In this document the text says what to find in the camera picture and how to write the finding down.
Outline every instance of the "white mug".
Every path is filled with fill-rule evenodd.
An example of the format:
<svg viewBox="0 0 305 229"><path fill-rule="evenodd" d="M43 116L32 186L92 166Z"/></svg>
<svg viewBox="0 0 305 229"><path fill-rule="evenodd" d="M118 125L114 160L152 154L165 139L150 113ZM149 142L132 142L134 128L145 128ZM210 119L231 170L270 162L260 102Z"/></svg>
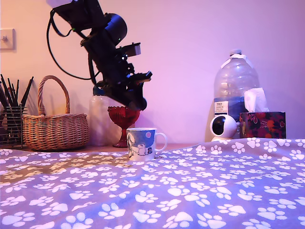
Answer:
<svg viewBox="0 0 305 229"><path fill-rule="evenodd" d="M129 159L133 161L148 161L156 158L156 152L167 147L167 137L163 133L156 133L156 128L128 128L127 146ZM165 144L162 149L156 149L156 136L162 135Z"/></svg>

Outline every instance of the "cartoon print on mug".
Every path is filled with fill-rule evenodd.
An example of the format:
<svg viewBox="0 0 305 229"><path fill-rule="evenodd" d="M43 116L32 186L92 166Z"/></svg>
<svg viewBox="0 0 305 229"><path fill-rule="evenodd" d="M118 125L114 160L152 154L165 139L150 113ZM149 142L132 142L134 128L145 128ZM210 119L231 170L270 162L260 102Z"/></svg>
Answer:
<svg viewBox="0 0 305 229"><path fill-rule="evenodd" d="M129 158L134 154L145 156L152 153L151 146L154 143L154 130L148 132L139 131L133 133L136 136L133 136L132 133L127 134L127 144L129 149Z"/></svg>

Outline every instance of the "red glass goblet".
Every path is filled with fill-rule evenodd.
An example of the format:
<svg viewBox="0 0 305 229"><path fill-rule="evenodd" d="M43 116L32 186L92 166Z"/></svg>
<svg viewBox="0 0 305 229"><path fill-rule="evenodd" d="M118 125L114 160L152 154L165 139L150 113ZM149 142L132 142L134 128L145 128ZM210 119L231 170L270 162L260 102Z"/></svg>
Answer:
<svg viewBox="0 0 305 229"><path fill-rule="evenodd" d="M140 115L140 111L132 110L124 106L109 106L108 113L111 120L122 128L121 139L113 145L117 148L127 148L127 135L126 129L137 121Z"/></svg>

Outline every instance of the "basket handle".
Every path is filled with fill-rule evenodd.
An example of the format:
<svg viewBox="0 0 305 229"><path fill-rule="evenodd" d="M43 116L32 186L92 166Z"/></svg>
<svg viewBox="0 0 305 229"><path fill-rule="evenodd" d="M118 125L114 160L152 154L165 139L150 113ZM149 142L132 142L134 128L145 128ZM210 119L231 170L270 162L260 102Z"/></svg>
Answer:
<svg viewBox="0 0 305 229"><path fill-rule="evenodd" d="M38 89L39 115L40 116L45 116L46 115L44 105L43 105L43 102L42 102L42 90L43 90L44 83L49 79L55 80L61 86L61 88L63 89L63 92L65 93L65 96L66 96L66 114L69 114L70 113L70 97L69 97L69 93L67 91L67 88L65 87L65 85L63 85L62 81L59 78L57 78L56 76L47 75L42 79L42 81L39 84L39 89Z"/></svg>

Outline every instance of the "wicker basket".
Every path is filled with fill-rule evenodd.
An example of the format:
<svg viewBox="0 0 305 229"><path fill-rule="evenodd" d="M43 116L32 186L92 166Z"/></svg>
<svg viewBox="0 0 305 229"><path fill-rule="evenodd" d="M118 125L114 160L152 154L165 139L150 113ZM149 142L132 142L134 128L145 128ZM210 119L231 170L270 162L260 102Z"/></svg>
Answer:
<svg viewBox="0 0 305 229"><path fill-rule="evenodd" d="M45 115L42 90L48 79L55 80L66 96L66 114ZM34 150L61 150L84 146L89 141L86 114L70 114L70 98L66 87L57 77L45 76L38 90L39 115L23 117L23 136L27 146Z"/></svg>

